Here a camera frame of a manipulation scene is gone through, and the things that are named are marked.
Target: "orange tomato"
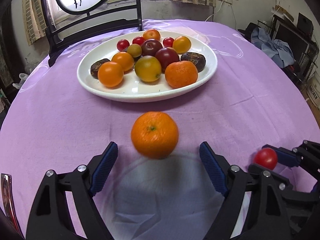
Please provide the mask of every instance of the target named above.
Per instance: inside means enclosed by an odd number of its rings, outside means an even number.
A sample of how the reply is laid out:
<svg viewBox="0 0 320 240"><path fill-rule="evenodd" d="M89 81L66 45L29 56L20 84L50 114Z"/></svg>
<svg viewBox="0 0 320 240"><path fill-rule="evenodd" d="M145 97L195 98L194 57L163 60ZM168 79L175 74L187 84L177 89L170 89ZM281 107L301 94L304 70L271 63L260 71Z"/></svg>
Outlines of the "orange tomato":
<svg viewBox="0 0 320 240"><path fill-rule="evenodd" d="M116 62L106 62L98 70L98 79L106 87L112 88L119 85L123 79L122 66Z"/></svg>
<svg viewBox="0 0 320 240"><path fill-rule="evenodd" d="M131 130L131 141L142 155L164 159L174 150L179 130L174 120L162 112L147 112L140 116Z"/></svg>
<svg viewBox="0 0 320 240"><path fill-rule="evenodd" d="M111 61L119 63L124 72L132 69L134 65L133 57L127 52L118 52L112 57Z"/></svg>
<svg viewBox="0 0 320 240"><path fill-rule="evenodd" d="M161 35L157 30L151 29L151 30L147 30L143 33L143 38L145 40L155 39L155 40L159 41L161 38Z"/></svg>
<svg viewBox="0 0 320 240"><path fill-rule="evenodd" d="M182 88L195 83L198 70L190 61L171 63L164 72L165 80L172 88Z"/></svg>
<svg viewBox="0 0 320 240"><path fill-rule="evenodd" d="M172 47L178 54L183 54L191 48L191 41L185 36L180 36L174 39Z"/></svg>

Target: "silver bolt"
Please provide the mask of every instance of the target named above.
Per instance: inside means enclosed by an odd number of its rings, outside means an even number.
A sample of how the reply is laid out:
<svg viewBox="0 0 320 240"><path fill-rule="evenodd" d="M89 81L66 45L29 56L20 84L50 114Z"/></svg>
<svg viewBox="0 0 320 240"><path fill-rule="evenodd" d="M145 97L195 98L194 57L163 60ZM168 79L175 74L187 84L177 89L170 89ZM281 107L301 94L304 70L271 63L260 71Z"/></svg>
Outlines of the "silver bolt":
<svg viewBox="0 0 320 240"><path fill-rule="evenodd" d="M234 172L238 172L240 170L240 168L237 165L232 165L231 166L231 170L234 171Z"/></svg>
<svg viewBox="0 0 320 240"><path fill-rule="evenodd" d="M48 170L47 173L46 173L46 175L47 175L48 177L51 177L53 174L54 174L54 171L53 171L53 170Z"/></svg>
<svg viewBox="0 0 320 240"><path fill-rule="evenodd" d="M267 178L271 176L271 173L269 171L264 171L262 174Z"/></svg>
<svg viewBox="0 0 320 240"><path fill-rule="evenodd" d="M78 171L80 171L80 172L83 172L83 171L85 171L87 169L87 166L85 166L85 165L80 165L79 167L78 167Z"/></svg>
<svg viewBox="0 0 320 240"><path fill-rule="evenodd" d="M284 190L284 189L285 189L285 184L284 184L284 183L280 183L279 189L280 189L280 190Z"/></svg>

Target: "plate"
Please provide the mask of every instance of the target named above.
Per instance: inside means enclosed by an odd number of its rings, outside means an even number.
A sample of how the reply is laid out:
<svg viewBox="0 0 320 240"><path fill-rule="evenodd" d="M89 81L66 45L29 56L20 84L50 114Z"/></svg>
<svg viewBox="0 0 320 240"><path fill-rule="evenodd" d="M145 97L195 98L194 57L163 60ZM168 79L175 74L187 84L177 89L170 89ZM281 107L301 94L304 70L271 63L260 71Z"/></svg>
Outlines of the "plate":
<svg viewBox="0 0 320 240"><path fill-rule="evenodd" d="M208 45L196 38L181 33L169 31L159 32L161 34L161 42L166 37L188 37L191 41L191 49L189 52L197 52L205 56L206 65L204 70L199 73L196 83L183 88L172 89L167 84L164 74L161 74L161 77L156 82L144 83L137 77L134 70L131 70L124 75L124 80L119 86L111 89L106 88L99 82L99 80L94 79L90 75L90 68L93 63L103 58L111 60L113 55L119 52L116 48L119 40L126 39L131 43L135 37L142 36L144 32L128 33L112 38L91 50L79 63L77 69L77 78L79 83L86 90L100 97L120 102L142 103L161 101L181 96L203 85L212 78L213 74L217 70L218 60L217 56Z"/></svg>

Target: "blue cloth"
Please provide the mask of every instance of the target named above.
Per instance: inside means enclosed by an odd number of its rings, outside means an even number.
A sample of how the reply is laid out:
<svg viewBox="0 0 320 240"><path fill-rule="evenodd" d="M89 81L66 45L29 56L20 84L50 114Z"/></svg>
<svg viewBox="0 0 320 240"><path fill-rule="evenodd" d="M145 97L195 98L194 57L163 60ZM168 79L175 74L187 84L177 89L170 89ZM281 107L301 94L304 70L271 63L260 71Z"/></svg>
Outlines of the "blue cloth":
<svg viewBox="0 0 320 240"><path fill-rule="evenodd" d="M295 62L288 43L281 40L271 40L269 34L261 28L253 30L251 43L267 54L279 68L293 65Z"/></svg>

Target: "plastic bag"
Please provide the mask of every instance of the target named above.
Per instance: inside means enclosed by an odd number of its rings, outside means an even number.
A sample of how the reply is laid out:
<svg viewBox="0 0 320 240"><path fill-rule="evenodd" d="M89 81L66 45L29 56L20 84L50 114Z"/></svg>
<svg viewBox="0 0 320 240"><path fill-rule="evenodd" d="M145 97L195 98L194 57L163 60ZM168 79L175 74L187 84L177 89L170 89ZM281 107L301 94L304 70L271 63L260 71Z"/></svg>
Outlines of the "plastic bag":
<svg viewBox="0 0 320 240"><path fill-rule="evenodd" d="M19 74L19 78L21 79L19 84L13 83L12 85L16 88L16 89L20 89L22 87L22 85L24 84L24 82L27 80L29 75L25 74L25 73L20 73Z"/></svg>

